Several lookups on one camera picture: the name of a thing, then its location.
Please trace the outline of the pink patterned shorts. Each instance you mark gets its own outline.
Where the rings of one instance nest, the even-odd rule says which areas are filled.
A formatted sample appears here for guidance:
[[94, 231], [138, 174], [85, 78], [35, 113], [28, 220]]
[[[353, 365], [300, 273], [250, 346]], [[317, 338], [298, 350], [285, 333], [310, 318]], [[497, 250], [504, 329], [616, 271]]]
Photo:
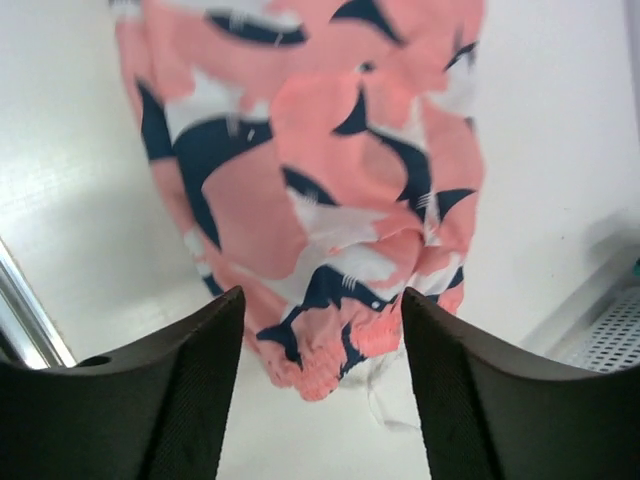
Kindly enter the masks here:
[[150, 171], [272, 383], [321, 401], [464, 297], [481, 1], [112, 1]]

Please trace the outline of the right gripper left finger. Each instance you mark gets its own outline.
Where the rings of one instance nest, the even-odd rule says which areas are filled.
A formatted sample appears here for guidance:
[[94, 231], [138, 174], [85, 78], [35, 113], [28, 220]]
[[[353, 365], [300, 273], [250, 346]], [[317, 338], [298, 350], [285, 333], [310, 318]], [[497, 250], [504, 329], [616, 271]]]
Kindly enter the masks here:
[[213, 479], [244, 331], [233, 288], [72, 368], [1, 365], [5, 479]]

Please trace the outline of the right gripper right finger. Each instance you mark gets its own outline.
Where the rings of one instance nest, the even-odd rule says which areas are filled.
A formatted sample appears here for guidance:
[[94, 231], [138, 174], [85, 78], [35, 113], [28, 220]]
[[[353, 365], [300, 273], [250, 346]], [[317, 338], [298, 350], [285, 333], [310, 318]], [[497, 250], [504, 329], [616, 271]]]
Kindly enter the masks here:
[[638, 478], [637, 366], [597, 373], [538, 356], [413, 289], [402, 320], [432, 478]]

